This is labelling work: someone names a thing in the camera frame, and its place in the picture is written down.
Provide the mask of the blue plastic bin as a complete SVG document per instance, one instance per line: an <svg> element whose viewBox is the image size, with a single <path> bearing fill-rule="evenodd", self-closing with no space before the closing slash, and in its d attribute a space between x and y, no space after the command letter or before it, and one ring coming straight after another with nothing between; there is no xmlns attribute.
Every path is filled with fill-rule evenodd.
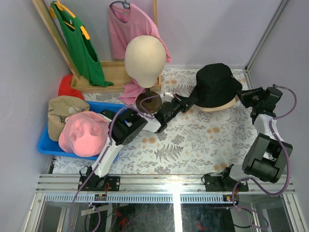
<svg viewBox="0 0 309 232"><path fill-rule="evenodd" d="M113 111L117 113L121 108L125 107L124 104L116 104L116 103L109 103L109 102L96 102L96 101L87 101L90 105L90 111L101 113L103 110ZM92 157L80 157L74 153L67 153L63 151L58 142L52 141L48 135L48 125L46 125L42 135L37 144L37 150L46 155L54 155L54 156L64 156L64 157L71 157L71 158L79 158L79 159L86 159L86 160L96 160L98 155Z"/></svg>

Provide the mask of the beige straw hat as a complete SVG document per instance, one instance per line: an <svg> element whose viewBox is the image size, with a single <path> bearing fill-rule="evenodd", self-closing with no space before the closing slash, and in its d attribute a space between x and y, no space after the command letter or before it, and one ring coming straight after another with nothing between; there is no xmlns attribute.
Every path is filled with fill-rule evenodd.
<svg viewBox="0 0 309 232"><path fill-rule="evenodd" d="M199 110L203 111L203 112L216 112L216 111L221 111L221 110L230 108L230 107L234 106L238 101L239 101L239 98L237 96L235 96L230 102L228 102L224 105L221 105L221 106L212 107L212 108L197 106L197 108Z"/></svg>

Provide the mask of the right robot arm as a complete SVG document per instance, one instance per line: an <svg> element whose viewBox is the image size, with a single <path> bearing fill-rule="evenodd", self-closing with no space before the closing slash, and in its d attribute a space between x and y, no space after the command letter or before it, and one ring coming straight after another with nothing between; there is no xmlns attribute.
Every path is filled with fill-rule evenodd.
<svg viewBox="0 0 309 232"><path fill-rule="evenodd" d="M201 181L208 192L248 191L248 180L259 179L276 183L289 164L293 146L279 135L274 113L281 99L283 88L273 85L267 89L239 90L237 96L246 108L251 108L250 117L257 131L257 137L241 165L231 164L221 173L205 174Z"/></svg>

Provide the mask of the pink bucket hat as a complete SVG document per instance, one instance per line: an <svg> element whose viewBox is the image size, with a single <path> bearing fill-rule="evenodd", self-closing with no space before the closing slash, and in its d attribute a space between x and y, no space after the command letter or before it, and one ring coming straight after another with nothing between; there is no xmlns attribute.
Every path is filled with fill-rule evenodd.
<svg viewBox="0 0 309 232"><path fill-rule="evenodd" d="M103 115L86 111L73 114L65 121L65 127L58 140L62 150L79 157L100 154L109 132L109 121Z"/></svg>

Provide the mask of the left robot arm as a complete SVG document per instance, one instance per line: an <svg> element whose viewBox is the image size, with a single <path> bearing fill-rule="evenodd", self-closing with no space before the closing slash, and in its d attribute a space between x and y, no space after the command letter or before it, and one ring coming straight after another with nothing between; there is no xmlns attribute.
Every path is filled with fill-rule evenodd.
<svg viewBox="0 0 309 232"><path fill-rule="evenodd" d="M110 119L108 138L97 160L87 168L86 174L80 174L79 190L108 191L112 184L108 181L111 165L121 149L131 143L141 131L161 133L168 123L180 112L186 113L198 100L195 97L183 97L178 94L169 95L159 110L151 115L149 112L125 106L112 115L103 112L105 119Z"/></svg>

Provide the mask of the black bucket hat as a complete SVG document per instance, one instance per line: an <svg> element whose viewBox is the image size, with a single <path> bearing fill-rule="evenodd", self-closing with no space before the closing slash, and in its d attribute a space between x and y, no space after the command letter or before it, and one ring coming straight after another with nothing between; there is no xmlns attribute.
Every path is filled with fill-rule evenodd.
<svg viewBox="0 0 309 232"><path fill-rule="evenodd" d="M223 63L204 66L196 73L196 86L190 97L197 98L202 108L223 106L232 101L242 84L234 78L231 69Z"/></svg>

